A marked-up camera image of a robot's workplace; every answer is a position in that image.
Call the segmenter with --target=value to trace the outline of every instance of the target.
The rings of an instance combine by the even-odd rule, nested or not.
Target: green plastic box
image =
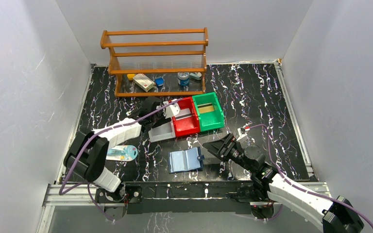
[[[224,113],[222,112],[220,103],[218,102],[215,92],[193,96],[195,109],[198,113],[201,132],[214,130],[224,127]],[[198,105],[212,104],[214,111],[200,113]]]

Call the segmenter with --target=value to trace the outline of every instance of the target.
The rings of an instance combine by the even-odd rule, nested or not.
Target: white backdrop
[[[315,0],[283,72],[318,177],[373,220],[373,1]]]
[[[90,63],[103,30],[208,28],[207,62],[282,58],[313,0],[57,0]]]
[[[89,75],[55,0],[0,0],[0,233],[36,231]]]

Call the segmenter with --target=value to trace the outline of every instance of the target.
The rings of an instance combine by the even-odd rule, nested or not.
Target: wooden rack
[[[116,97],[192,96],[205,93],[207,29],[103,31],[101,48],[109,48],[109,75],[115,75]],[[164,51],[163,48],[182,48],[181,51]],[[199,50],[188,47],[202,46]],[[138,73],[202,73],[202,91],[120,93],[124,74]]]

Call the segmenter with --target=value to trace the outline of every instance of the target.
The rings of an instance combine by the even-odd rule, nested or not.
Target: blue can
[[[189,85],[189,73],[178,73],[178,84],[181,86]]]

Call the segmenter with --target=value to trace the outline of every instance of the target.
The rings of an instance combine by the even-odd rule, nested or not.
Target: black table
[[[117,99],[114,90],[115,77],[108,75],[106,67],[95,67],[79,127],[98,129],[112,125],[126,118],[127,112],[140,106],[144,99]],[[144,133],[125,143],[138,147],[135,160],[107,161],[106,167],[127,182],[246,181],[248,171],[232,161],[221,162],[210,155],[202,143],[218,140],[227,133],[237,135],[237,128],[245,124],[263,123],[268,125],[273,137],[273,159],[277,159],[291,179],[309,179],[274,64],[208,65],[206,92],[212,91],[217,94],[226,118],[224,128],[154,143],[149,141],[148,133]],[[255,128],[248,135],[243,146],[258,145],[267,155],[266,132]],[[198,146],[205,155],[203,171],[169,174],[168,152]],[[76,176],[70,179],[70,182],[77,181],[81,180]]]

